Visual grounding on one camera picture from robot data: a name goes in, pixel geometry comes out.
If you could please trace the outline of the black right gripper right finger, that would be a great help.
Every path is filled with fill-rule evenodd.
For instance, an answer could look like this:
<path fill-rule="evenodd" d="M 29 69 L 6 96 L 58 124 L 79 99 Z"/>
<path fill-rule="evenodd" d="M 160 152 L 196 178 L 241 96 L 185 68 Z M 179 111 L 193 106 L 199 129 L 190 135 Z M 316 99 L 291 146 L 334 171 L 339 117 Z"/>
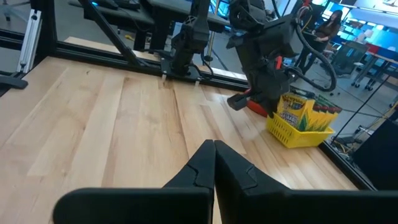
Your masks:
<path fill-rule="evenodd" d="M 397 223 L 397 192 L 293 190 L 216 140 L 223 223 Z"/>

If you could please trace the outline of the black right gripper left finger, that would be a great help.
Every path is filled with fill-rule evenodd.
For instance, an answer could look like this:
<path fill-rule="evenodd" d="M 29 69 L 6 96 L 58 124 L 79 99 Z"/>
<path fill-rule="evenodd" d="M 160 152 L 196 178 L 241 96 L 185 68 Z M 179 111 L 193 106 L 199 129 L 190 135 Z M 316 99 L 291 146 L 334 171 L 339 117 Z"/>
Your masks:
<path fill-rule="evenodd" d="M 215 142 L 206 140 L 161 188 L 82 188 L 61 197 L 54 223 L 211 223 Z"/>

